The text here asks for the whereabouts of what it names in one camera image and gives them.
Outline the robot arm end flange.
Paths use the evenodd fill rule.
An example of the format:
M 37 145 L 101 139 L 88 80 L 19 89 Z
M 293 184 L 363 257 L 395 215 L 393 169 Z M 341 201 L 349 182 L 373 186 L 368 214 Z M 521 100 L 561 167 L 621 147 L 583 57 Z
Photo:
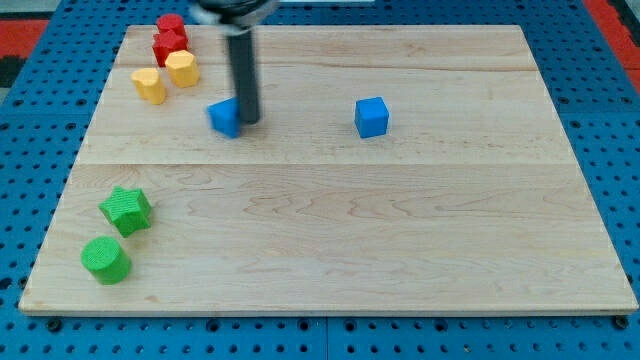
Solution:
M 252 30 L 279 5 L 279 0 L 194 0 L 189 12 L 198 24 L 218 26 L 234 36 Z

